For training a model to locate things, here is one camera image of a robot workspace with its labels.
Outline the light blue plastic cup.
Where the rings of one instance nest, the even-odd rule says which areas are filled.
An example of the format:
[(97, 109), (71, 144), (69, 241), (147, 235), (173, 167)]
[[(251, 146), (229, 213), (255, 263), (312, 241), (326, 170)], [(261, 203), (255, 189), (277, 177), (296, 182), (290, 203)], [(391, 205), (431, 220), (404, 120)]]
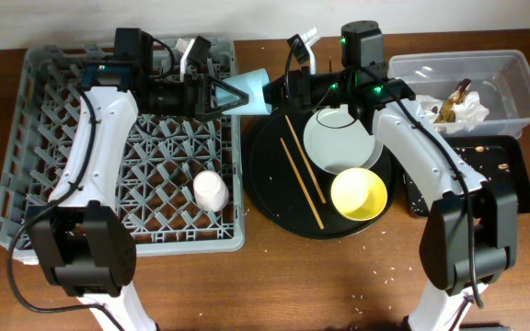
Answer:
[[(248, 95), (248, 103), (224, 112), (225, 115), (251, 115), (267, 116), (272, 112), (272, 105), (265, 101), (263, 87), (270, 82), (267, 71), (263, 68), (235, 75), (224, 80), (230, 86)], [(210, 104), (212, 106), (222, 106), (234, 101), (238, 101), (238, 96), (225, 91), (221, 87), (215, 87), (211, 92)]]

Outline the grey round plate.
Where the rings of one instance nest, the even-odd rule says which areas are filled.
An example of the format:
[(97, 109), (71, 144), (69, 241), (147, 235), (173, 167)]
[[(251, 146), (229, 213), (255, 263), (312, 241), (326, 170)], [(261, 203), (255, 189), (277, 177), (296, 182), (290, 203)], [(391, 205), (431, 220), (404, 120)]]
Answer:
[(324, 108), (307, 121), (303, 145), (318, 168), (337, 175), (349, 168), (371, 168), (379, 159), (384, 145), (360, 121), (352, 121), (347, 105)]

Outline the pink plastic cup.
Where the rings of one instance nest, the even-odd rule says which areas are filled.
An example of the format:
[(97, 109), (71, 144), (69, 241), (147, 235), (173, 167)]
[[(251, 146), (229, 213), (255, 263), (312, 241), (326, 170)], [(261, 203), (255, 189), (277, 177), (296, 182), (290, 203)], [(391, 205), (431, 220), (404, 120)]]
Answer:
[(228, 187), (214, 171), (201, 171), (193, 179), (193, 193), (196, 204), (204, 211), (221, 211), (229, 201)]

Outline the wooden chopstick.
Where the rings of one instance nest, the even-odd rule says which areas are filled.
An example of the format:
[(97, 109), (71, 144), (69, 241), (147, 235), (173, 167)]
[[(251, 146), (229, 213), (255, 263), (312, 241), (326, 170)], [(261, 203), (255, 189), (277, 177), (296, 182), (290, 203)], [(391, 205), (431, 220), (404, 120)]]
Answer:
[(326, 197), (324, 196), (324, 193), (322, 192), (322, 189), (321, 189), (321, 187), (318, 184), (318, 181), (317, 181), (317, 178), (316, 178), (316, 176), (314, 174), (314, 171), (313, 171), (313, 169), (312, 169), (312, 167), (311, 167), (311, 165), (310, 165), (310, 163), (308, 161), (308, 158), (305, 155), (305, 151), (304, 151), (304, 149), (302, 147), (302, 144), (300, 143), (300, 141), (298, 139), (298, 136), (297, 136), (297, 134), (296, 134), (296, 132), (294, 130), (294, 126), (293, 126), (292, 122), (290, 121), (290, 118), (288, 117), (288, 115), (284, 115), (284, 117), (285, 117), (285, 120), (287, 122), (288, 128), (289, 128), (291, 134), (294, 137), (294, 142), (295, 142), (295, 144), (296, 144), (296, 146), (298, 148), (298, 151), (299, 151), (299, 153), (300, 153), (300, 155), (301, 155), (301, 157), (303, 159), (303, 162), (305, 163), (305, 167), (306, 167), (306, 169), (308, 171), (308, 174), (309, 174), (309, 176), (310, 176), (310, 178), (311, 178), (311, 180), (312, 180), (312, 182), (313, 182), (313, 184), (315, 186), (317, 194), (318, 194), (321, 202), (323, 204), (325, 204), (325, 203), (327, 203)]
[(311, 212), (313, 213), (313, 215), (314, 215), (314, 217), (315, 217), (315, 219), (317, 221), (317, 225), (318, 225), (320, 230), (324, 230), (325, 227), (324, 227), (324, 224), (321, 221), (321, 218), (320, 218), (320, 216), (319, 216), (319, 214), (317, 212), (317, 208), (316, 208), (314, 202), (312, 201), (312, 198), (311, 198), (307, 188), (305, 187), (304, 180), (302, 179), (302, 177), (301, 177), (301, 175), (300, 175), (300, 173), (299, 173), (299, 171), (298, 171), (298, 169), (297, 169), (297, 167), (295, 165), (295, 162), (294, 162), (294, 160), (293, 160), (293, 158), (292, 158), (292, 156), (291, 156), (291, 154), (289, 152), (289, 149), (286, 146), (286, 143), (285, 143), (284, 139), (280, 138), (280, 142), (281, 142), (282, 148), (283, 148), (283, 150), (284, 150), (284, 152), (286, 154), (286, 157), (287, 157), (287, 159), (288, 159), (288, 161), (290, 163), (290, 166), (291, 166), (292, 170), (294, 171), (294, 176), (296, 177), (296, 179), (297, 179), (297, 181), (299, 183), (299, 186), (300, 186), (301, 190), (303, 191), (303, 194), (304, 194), (305, 199), (306, 199), (306, 201), (308, 203), (308, 206), (309, 206)]

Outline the food scraps pile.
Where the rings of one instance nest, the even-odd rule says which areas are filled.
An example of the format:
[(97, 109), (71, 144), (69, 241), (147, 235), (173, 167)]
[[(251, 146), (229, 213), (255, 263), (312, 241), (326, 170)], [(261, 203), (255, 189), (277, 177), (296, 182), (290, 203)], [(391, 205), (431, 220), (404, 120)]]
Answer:
[(454, 147), (454, 151), (484, 176), (505, 172), (510, 167), (509, 157), (500, 147), (462, 146)]

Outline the gold foil wrapper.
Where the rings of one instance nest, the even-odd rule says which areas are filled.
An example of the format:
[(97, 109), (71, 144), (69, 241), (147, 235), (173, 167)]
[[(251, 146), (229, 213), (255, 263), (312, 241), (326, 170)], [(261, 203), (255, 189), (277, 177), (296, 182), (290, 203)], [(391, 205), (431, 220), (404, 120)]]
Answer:
[(471, 80), (469, 78), (465, 78), (459, 82), (454, 92), (443, 103), (435, 123), (455, 122), (454, 105), (458, 105), (463, 102), (470, 85)]

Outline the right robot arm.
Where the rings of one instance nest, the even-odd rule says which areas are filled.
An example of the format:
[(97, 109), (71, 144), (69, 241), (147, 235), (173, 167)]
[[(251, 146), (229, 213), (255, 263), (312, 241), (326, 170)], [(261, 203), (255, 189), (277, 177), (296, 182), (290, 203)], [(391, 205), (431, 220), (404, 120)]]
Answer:
[(387, 75), (377, 22), (342, 26), (340, 72), (286, 70), (264, 86), (266, 103), (298, 111), (348, 105), (416, 184), (430, 213), (420, 255), (428, 278), (405, 330), (456, 330), (481, 293), (517, 256), (518, 201), (464, 161), (423, 116), (412, 89)]

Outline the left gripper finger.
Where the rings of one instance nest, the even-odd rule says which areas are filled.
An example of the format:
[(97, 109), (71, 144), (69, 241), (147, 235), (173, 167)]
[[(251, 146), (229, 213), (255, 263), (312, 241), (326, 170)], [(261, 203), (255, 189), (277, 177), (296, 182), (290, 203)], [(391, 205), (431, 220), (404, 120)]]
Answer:
[(203, 76), (202, 94), (205, 97), (211, 95), (213, 99), (225, 99), (230, 97), (236, 99), (237, 97), (248, 96), (248, 94), (241, 89), (234, 87), (211, 74), (205, 74)]
[(245, 106), (249, 102), (248, 96), (237, 97), (235, 100), (224, 103), (222, 106), (213, 107), (212, 96), (206, 97), (205, 106), (200, 112), (200, 121), (217, 120), (224, 116), (225, 112), (234, 108)]

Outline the yellow bowl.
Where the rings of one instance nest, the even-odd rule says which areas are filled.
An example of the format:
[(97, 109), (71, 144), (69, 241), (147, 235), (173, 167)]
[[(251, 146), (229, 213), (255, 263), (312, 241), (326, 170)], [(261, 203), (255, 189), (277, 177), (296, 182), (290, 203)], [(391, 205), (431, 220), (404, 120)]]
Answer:
[(337, 212), (354, 222), (367, 222), (379, 216), (387, 206), (386, 184), (375, 172), (350, 168), (335, 176), (330, 199)]

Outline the white napkin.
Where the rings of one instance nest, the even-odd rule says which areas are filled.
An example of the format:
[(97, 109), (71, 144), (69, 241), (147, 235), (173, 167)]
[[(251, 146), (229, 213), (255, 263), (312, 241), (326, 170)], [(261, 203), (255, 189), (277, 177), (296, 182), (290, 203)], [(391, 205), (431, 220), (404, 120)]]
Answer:
[[(444, 120), (438, 119), (444, 105), (442, 100), (426, 95), (417, 95), (417, 100), (421, 103), (423, 114), (429, 122), (444, 123)], [(480, 95), (476, 91), (469, 92), (461, 103), (454, 104), (453, 112), (454, 122), (480, 122), (490, 114), (490, 110), (481, 104)]]

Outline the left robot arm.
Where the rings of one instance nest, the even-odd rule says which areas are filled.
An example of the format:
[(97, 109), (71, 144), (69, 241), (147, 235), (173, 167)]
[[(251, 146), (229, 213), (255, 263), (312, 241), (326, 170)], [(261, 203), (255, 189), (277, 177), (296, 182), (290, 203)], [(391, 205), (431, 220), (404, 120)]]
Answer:
[(211, 43), (192, 39), (170, 72), (153, 73), (158, 40), (118, 28), (114, 52), (86, 63), (78, 90), (76, 135), (61, 178), (44, 206), (30, 206), (27, 234), (45, 279), (80, 300), (105, 330), (156, 330), (133, 285), (134, 238), (116, 214), (115, 189), (124, 145), (140, 114), (216, 120), (249, 102), (247, 93), (212, 74), (189, 74)]

